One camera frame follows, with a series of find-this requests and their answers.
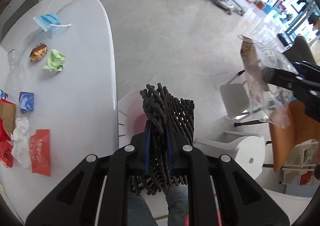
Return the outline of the clear plastic bag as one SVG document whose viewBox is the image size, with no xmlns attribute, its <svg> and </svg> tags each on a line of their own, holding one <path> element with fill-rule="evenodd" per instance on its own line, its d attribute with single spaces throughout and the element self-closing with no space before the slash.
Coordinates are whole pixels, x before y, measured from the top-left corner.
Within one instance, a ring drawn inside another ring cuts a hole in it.
<svg viewBox="0 0 320 226">
<path fill-rule="evenodd" d="M 275 71 L 298 75 L 293 64 L 277 50 L 249 37 L 239 35 L 242 41 L 240 55 L 248 86 L 249 112 L 259 121 L 269 122 L 282 128 L 289 126 L 286 113 L 293 93 L 287 87 L 273 85 L 266 80 Z"/>
</svg>

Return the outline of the red snack packet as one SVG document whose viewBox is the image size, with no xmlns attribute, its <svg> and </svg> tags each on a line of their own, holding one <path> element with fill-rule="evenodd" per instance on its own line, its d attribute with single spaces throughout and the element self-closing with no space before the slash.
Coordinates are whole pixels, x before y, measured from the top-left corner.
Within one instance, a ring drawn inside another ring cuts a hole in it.
<svg viewBox="0 0 320 226">
<path fill-rule="evenodd" d="M 50 177 L 50 130 L 36 130 L 30 138 L 29 149 L 32 173 Z"/>
</svg>

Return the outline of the black foam net sleeve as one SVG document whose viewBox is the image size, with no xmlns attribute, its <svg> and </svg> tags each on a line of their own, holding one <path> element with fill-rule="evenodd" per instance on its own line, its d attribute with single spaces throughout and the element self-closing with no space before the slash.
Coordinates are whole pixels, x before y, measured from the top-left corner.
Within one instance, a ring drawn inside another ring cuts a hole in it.
<svg viewBox="0 0 320 226">
<path fill-rule="evenodd" d="M 186 175 L 173 175 L 170 171 L 173 152 L 168 147 L 168 136 L 174 132 L 182 135 L 188 145 L 193 145 L 194 101 L 178 99 L 160 83 L 147 84 L 140 95 L 150 126 L 144 147 L 144 174 L 130 177 L 130 192 L 139 196 L 146 190 L 148 195 L 155 195 L 171 186 L 187 185 Z"/>
</svg>

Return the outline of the blue surgical face mask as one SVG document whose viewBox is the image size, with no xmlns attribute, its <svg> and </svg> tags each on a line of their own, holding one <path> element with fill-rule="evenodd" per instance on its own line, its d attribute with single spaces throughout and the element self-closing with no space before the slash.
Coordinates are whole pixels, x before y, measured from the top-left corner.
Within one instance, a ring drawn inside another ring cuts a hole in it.
<svg viewBox="0 0 320 226">
<path fill-rule="evenodd" d="M 63 24 L 60 21 L 60 18 L 55 13 L 44 14 L 39 17 L 34 17 L 33 20 L 39 26 L 37 29 L 37 34 L 41 32 L 51 31 L 52 33 L 56 32 L 59 28 L 70 27 L 72 24 Z"/>
</svg>

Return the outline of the white slotted trash bin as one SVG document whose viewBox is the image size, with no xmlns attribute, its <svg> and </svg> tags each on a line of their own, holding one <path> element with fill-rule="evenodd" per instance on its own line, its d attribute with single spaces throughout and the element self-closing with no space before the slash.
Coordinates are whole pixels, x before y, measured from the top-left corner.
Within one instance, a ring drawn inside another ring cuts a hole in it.
<svg viewBox="0 0 320 226">
<path fill-rule="evenodd" d="M 128 145 L 134 135 L 144 132 L 146 121 L 140 89 L 122 97 L 118 101 L 119 148 Z"/>
</svg>

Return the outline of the orange chair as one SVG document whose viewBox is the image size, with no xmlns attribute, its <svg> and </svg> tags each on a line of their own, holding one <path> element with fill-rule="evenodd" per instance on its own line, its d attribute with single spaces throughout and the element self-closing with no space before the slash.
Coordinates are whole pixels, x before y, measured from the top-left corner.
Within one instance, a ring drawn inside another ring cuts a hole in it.
<svg viewBox="0 0 320 226">
<path fill-rule="evenodd" d="M 296 145 L 310 139 L 319 141 L 319 122 L 308 117 L 304 110 L 304 104 L 295 100 L 286 108 L 289 126 L 282 128 L 272 123 L 269 124 L 274 172 L 281 169 Z"/>
</svg>

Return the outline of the crumpled white tissue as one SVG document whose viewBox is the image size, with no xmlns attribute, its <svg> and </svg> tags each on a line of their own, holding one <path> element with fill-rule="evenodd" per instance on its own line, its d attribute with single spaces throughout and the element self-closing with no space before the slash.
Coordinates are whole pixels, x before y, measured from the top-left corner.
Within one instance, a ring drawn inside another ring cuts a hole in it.
<svg viewBox="0 0 320 226">
<path fill-rule="evenodd" d="M 18 161 L 21 167 L 31 168 L 31 158 L 29 149 L 29 120 L 26 117 L 17 118 L 15 129 L 11 134 L 13 141 L 12 156 Z"/>
</svg>

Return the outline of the blue crumpled wrapper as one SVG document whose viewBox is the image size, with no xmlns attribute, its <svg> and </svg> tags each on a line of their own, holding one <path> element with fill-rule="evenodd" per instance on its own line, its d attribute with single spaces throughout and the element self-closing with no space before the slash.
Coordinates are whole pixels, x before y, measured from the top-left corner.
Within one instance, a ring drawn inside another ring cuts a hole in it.
<svg viewBox="0 0 320 226">
<path fill-rule="evenodd" d="M 19 95 L 20 113 L 25 114 L 34 110 L 34 93 L 20 92 Z"/>
</svg>

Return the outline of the red and brown package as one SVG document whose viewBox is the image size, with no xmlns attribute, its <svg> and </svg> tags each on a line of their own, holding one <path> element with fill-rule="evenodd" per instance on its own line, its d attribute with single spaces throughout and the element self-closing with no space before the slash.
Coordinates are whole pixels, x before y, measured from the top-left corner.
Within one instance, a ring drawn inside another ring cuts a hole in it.
<svg viewBox="0 0 320 226">
<path fill-rule="evenodd" d="M 1 90 L 1 163 L 6 168 L 12 168 L 13 146 L 10 144 L 11 134 L 15 129 L 16 105 L 8 100 L 8 95 Z"/>
</svg>

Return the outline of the crumpled green paper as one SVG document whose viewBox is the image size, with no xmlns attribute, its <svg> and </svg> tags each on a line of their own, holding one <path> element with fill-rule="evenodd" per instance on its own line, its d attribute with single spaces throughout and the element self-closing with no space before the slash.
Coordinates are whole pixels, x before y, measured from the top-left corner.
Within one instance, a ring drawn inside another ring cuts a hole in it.
<svg viewBox="0 0 320 226">
<path fill-rule="evenodd" d="M 43 69 L 48 71 L 61 72 L 63 70 L 63 61 L 66 59 L 66 56 L 61 54 L 58 50 L 52 49 L 50 51 L 50 56 L 46 60 L 46 64 L 43 66 Z"/>
</svg>

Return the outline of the clear plastic bottle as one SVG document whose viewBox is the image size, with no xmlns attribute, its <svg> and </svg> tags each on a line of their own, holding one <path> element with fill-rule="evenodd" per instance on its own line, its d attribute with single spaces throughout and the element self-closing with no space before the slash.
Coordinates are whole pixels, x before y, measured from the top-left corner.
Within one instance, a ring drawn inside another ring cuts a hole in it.
<svg viewBox="0 0 320 226">
<path fill-rule="evenodd" d="M 19 93 L 25 83 L 24 65 L 21 62 L 21 54 L 12 49 L 8 52 L 9 72 L 5 82 L 6 91 L 9 94 Z"/>
</svg>

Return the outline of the brown snack wrapper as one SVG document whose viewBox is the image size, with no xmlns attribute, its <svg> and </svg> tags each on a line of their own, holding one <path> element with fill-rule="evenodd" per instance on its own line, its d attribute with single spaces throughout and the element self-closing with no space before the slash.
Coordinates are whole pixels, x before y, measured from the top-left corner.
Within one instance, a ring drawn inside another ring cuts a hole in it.
<svg viewBox="0 0 320 226">
<path fill-rule="evenodd" d="M 44 43 L 40 43 L 36 45 L 29 55 L 30 61 L 41 60 L 47 54 L 47 45 Z"/>
</svg>

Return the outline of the grey dining chair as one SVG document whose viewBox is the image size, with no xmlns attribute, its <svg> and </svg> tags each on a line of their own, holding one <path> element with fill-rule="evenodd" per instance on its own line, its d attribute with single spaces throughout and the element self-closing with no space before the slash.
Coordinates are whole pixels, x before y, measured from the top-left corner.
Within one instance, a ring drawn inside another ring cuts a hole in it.
<svg viewBox="0 0 320 226">
<path fill-rule="evenodd" d="M 1 40 L 4 39 L 11 27 L 33 6 L 38 4 L 39 0 L 25 0 L 22 5 L 8 18 L 4 23 L 1 33 Z"/>
</svg>

